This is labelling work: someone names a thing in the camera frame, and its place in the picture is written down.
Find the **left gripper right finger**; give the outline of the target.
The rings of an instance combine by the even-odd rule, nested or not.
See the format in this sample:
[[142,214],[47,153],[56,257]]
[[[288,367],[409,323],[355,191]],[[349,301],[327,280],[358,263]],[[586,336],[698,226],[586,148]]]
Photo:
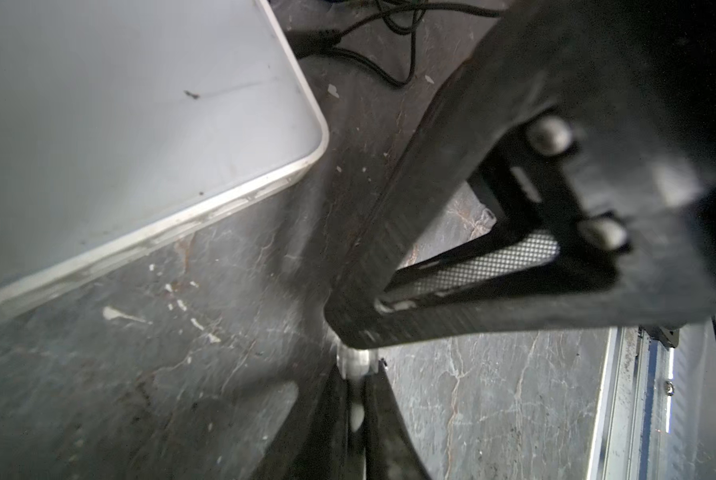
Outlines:
[[366,478],[369,480],[430,479],[414,448],[390,384],[385,365],[366,378],[365,409]]

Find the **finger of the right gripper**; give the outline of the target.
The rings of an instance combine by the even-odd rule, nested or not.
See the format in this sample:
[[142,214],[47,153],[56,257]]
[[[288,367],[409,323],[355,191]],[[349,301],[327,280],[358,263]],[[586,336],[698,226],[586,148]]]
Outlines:
[[716,314],[716,1],[516,1],[436,93],[324,316],[375,349]]

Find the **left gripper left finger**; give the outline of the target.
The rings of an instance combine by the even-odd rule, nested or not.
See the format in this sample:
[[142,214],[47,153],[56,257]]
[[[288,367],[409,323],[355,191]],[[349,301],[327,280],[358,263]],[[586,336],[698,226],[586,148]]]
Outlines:
[[347,381],[337,367],[311,393],[306,411],[293,408],[251,477],[344,479],[348,456]]

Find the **white rectangular box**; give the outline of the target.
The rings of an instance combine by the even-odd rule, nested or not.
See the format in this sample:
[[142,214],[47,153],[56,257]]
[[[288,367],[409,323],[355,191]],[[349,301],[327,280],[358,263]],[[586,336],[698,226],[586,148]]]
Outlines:
[[265,1],[0,1],[0,323],[289,187],[328,143]]

